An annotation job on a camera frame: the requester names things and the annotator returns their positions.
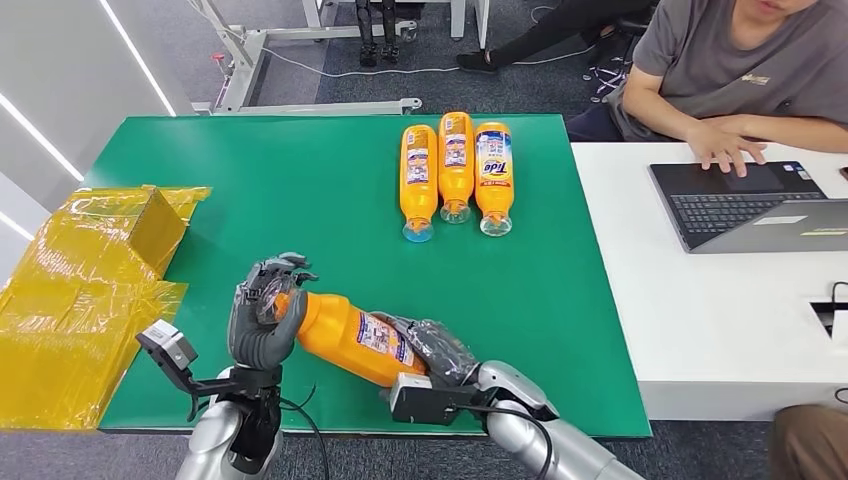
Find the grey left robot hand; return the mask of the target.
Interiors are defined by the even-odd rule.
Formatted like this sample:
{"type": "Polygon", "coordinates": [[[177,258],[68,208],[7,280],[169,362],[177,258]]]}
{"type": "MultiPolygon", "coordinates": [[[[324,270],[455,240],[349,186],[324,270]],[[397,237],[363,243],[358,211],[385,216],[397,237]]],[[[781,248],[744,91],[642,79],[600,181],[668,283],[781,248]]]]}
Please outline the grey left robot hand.
{"type": "Polygon", "coordinates": [[[272,370],[291,354],[308,299],[302,284],[316,280],[307,258],[284,252],[254,263],[234,290],[227,346],[233,360],[272,370]]]}

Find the person's hand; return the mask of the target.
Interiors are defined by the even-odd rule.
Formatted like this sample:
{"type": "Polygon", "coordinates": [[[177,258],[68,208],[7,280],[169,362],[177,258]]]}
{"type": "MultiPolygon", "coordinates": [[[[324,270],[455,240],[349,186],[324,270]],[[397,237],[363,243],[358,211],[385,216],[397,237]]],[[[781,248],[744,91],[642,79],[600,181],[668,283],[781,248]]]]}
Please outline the person's hand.
{"type": "Polygon", "coordinates": [[[747,157],[757,165],[766,163],[764,144],[746,140],[706,120],[696,121],[684,140],[704,171],[716,165],[721,173],[735,173],[744,178],[747,176],[747,157]]]}

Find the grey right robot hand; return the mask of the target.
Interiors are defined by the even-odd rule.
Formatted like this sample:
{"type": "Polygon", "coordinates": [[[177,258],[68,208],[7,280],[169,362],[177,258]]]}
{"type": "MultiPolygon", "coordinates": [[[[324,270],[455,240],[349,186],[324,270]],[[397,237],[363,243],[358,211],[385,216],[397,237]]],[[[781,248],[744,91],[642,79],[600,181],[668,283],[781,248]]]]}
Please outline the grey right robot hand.
{"type": "Polygon", "coordinates": [[[474,382],[480,362],[441,322],[382,311],[371,314],[391,325],[411,345],[425,363],[427,375],[435,386],[459,387],[474,382]]]}

